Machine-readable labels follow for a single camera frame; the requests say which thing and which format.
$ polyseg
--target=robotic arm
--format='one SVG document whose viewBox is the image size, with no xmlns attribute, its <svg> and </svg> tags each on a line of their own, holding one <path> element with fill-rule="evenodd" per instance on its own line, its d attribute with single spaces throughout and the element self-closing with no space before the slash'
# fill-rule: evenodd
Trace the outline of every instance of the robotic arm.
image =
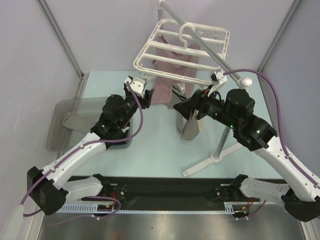
<svg viewBox="0 0 320 240">
<path fill-rule="evenodd" d="M 222 100 L 220 93 L 197 90 L 190 99 L 174 105 L 189 120 L 198 110 L 196 119 L 209 116 L 230 127 L 233 137 L 244 147 L 266 160 L 288 184 L 259 181 L 239 175 L 231 184 L 246 197 L 255 197 L 284 206 L 300 221 L 308 222 L 320 216 L 320 188 L 314 182 L 319 177 L 307 169 L 291 152 L 290 157 L 308 174 L 305 176 L 286 156 L 277 132 L 265 120 L 253 114 L 255 101 L 244 89 L 232 89 Z"/>
<path fill-rule="evenodd" d="M 129 129 L 130 119 L 138 109 L 137 100 L 142 109 L 149 108 L 151 104 L 153 90 L 145 91 L 146 84 L 141 78 L 128 77 L 124 81 L 125 99 L 120 95 L 111 95 L 102 108 L 99 121 L 76 146 L 43 169 L 34 166 L 27 172 L 29 196 L 46 215 L 54 214 L 66 200 L 97 196 L 103 188 L 110 187 L 110 183 L 99 174 L 83 180 L 67 181 L 93 156 L 108 149 L 113 143 L 128 140 L 124 136 Z"/>
</svg>

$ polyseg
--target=gray plastic container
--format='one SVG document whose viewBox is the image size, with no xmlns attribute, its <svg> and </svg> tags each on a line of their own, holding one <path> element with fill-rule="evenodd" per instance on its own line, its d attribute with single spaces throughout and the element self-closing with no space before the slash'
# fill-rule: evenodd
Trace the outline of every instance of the gray plastic container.
<svg viewBox="0 0 320 240">
<path fill-rule="evenodd" d="M 102 107 L 105 105 L 108 97 L 94 98 L 75 98 L 62 100 L 57 103 L 54 109 L 46 149 L 50 152 L 66 152 L 85 137 L 86 134 L 66 128 L 63 120 L 66 116 L 72 115 L 79 118 L 96 118 L 95 123 L 99 120 L 102 113 Z M 133 119 L 130 120 L 130 126 L 133 126 Z M 128 135 L 133 134 L 132 127 Z M 126 143 L 118 143 L 109 149 L 123 149 L 129 147 L 132 139 Z"/>
</svg>

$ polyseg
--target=hook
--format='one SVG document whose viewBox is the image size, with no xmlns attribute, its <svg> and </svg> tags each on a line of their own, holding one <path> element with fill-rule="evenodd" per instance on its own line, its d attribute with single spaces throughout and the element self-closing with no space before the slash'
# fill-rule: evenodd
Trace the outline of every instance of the hook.
<svg viewBox="0 0 320 240">
<path fill-rule="evenodd" d="M 190 27 L 190 28 L 192 28 L 193 31 L 196 31 L 195 26 L 194 26 L 192 23 L 190 23 L 190 22 L 187 22 L 187 23 L 183 24 L 183 25 L 180 27 L 180 30 L 179 30 L 179 39 L 180 39 L 181 42 L 183 42 L 183 47 L 184 47 L 184 49 L 186 49 L 187 46 L 188 46 L 187 40 L 185 40 L 185 39 L 182 38 L 182 32 L 183 32 L 183 30 L 184 30 L 186 27 Z"/>
</svg>

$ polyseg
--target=pink garment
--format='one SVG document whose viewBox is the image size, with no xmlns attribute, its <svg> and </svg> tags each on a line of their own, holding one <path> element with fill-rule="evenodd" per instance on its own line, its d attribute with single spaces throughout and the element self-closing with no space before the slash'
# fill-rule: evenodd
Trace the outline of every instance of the pink garment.
<svg viewBox="0 0 320 240">
<path fill-rule="evenodd" d="M 168 44 L 168 42 L 163 37 L 158 37 L 157 42 Z M 196 42 L 193 42 L 189 48 L 199 50 L 200 46 Z M 176 59 L 190 63 L 198 63 L 198 56 L 185 55 L 160 48 L 156 49 L 156 54 L 165 58 Z M 164 61 L 154 61 L 153 63 L 156 69 L 159 71 L 191 78 L 196 77 L 197 69 L 194 67 L 182 66 Z M 181 84 L 181 81 L 165 78 L 162 76 L 157 76 L 153 87 L 154 93 L 152 95 L 151 104 L 156 105 L 170 103 L 173 94 L 171 85 L 176 84 Z M 192 93 L 194 92 L 195 85 L 187 82 L 185 82 L 184 84 L 186 97 L 190 98 Z"/>
</svg>

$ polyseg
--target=gray wall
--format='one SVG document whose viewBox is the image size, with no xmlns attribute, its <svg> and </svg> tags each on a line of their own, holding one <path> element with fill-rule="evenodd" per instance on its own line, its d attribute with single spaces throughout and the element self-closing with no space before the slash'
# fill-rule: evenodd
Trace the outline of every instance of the gray wall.
<svg viewBox="0 0 320 240">
<path fill-rule="evenodd" d="M 133 70 L 134 59 L 158 21 L 157 0 L 47 2 L 85 72 Z M 227 62 L 233 68 L 253 69 L 258 68 L 292 2 L 166 0 L 186 22 L 228 29 Z"/>
<path fill-rule="evenodd" d="M 0 1 L 0 43 L 1 232 L 26 193 L 28 169 L 56 157 L 46 150 L 54 108 L 79 79 L 35 0 Z"/>
<path fill-rule="evenodd" d="M 305 0 L 266 66 L 277 89 L 290 150 L 320 176 L 320 1 Z M 271 115 L 274 97 L 267 88 Z"/>
</svg>

